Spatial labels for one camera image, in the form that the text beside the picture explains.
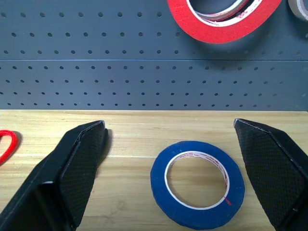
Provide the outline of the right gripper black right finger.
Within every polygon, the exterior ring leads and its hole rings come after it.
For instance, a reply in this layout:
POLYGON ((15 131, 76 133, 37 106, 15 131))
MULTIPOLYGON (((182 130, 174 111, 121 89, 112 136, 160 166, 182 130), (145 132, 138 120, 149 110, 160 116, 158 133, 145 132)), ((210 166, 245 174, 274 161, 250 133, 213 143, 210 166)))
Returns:
POLYGON ((245 169, 276 231, 308 231, 308 155, 282 130, 235 119, 245 169))

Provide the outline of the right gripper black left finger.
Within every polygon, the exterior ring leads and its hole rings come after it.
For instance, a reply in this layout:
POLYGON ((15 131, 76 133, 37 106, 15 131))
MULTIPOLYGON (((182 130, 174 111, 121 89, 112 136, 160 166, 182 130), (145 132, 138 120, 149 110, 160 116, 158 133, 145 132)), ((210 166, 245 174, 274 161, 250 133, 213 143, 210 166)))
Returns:
POLYGON ((76 231, 107 140, 102 120, 66 132, 0 213, 0 231, 76 231))

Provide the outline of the red-handled scissors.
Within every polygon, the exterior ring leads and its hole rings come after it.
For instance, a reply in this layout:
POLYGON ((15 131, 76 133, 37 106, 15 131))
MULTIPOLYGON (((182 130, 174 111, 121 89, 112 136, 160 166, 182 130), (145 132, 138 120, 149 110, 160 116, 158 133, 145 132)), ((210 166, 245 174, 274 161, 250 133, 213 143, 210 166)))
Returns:
POLYGON ((9 147, 6 149, 6 151, 0 155, 0 166, 5 164, 11 156, 16 152, 16 150, 19 148, 22 136, 17 131, 11 131, 11 130, 0 130, 0 140, 2 137, 10 137, 11 143, 9 147))

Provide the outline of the blue tape roll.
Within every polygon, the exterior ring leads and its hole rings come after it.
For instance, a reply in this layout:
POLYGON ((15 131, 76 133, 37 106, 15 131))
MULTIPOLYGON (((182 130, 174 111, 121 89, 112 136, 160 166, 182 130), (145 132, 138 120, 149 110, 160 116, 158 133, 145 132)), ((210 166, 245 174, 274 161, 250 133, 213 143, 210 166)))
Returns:
POLYGON ((209 143, 181 141, 165 148, 151 169, 153 197, 162 211, 174 222, 194 230, 211 230, 227 224, 241 208, 245 184, 237 163, 224 151, 209 143), (170 167, 178 160, 197 157, 214 164, 222 173, 226 191, 208 207, 194 207, 181 201, 167 181, 170 167))

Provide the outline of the grey pegboard panel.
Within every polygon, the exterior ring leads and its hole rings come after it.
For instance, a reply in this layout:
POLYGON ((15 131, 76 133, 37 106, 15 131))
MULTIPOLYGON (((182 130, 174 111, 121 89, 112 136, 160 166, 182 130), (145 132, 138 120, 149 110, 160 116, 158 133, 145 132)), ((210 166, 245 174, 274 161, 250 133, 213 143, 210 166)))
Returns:
POLYGON ((0 109, 308 111, 308 23, 205 44, 167 0, 0 0, 0 109))

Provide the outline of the white tape roll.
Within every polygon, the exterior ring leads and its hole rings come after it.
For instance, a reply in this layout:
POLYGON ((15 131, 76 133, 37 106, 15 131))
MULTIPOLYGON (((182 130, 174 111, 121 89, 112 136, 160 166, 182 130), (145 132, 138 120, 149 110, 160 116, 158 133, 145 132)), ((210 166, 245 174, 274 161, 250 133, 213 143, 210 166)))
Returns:
POLYGON ((308 9, 305 7, 303 0, 288 0, 288 4, 297 18, 308 21, 308 9))

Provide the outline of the red tape roll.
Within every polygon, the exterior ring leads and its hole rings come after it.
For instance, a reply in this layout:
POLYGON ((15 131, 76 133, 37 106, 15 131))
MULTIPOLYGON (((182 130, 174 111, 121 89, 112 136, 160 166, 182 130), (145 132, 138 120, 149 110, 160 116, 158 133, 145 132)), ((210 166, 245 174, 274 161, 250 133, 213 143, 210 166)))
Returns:
POLYGON ((212 14, 196 11, 190 0, 167 0, 179 27, 192 38, 211 44, 241 39, 260 27, 282 0, 235 0, 226 9, 212 14))

